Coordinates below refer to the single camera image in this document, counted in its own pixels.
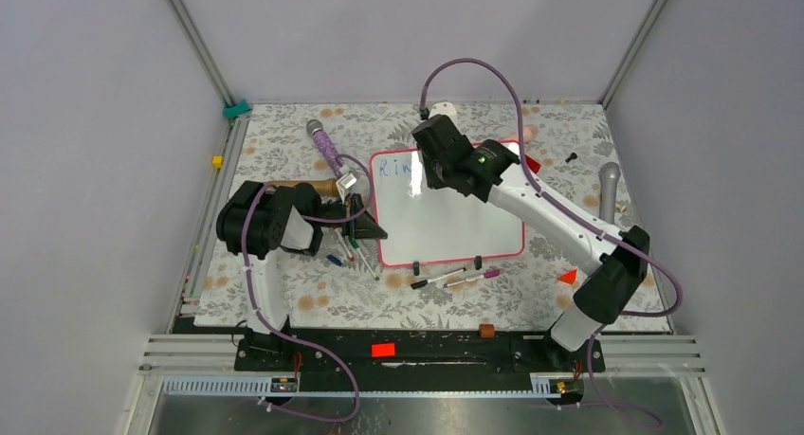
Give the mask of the pink framed whiteboard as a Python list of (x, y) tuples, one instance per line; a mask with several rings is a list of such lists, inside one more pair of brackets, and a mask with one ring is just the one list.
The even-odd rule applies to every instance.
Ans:
[(415, 149), (373, 154), (370, 172), (375, 219), (387, 232), (379, 259), (388, 267), (512, 257), (525, 249), (516, 216), (451, 189), (430, 189)]

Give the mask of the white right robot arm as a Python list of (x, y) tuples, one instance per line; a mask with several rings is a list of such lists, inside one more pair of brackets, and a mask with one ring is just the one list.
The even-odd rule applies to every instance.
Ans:
[(487, 139), (475, 145), (444, 115), (425, 120), (411, 134), (429, 188), (450, 188), (516, 216), (585, 274), (543, 346), (549, 366), (570, 369), (583, 344), (618, 319), (647, 276), (649, 235), (640, 227), (623, 230), (573, 205), (533, 175), (513, 142)]

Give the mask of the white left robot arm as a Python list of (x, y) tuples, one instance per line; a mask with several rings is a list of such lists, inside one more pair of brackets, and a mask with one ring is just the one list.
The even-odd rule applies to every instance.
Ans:
[(324, 200), (321, 181), (267, 184), (247, 180), (218, 213), (215, 232), (228, 253), (243, 259), (248, 297), (247, 327), (263, 339), (258, 357), (273, 370), (288, 366), (294, 345), (286, 334), (289, 309), (283, 296), (278, 257), (282, 252), (313, 257), (324, 232), (334, 229), (342, 240), (376, 240), (388, 233), (367, 210), (358, 193), (344, 201)]

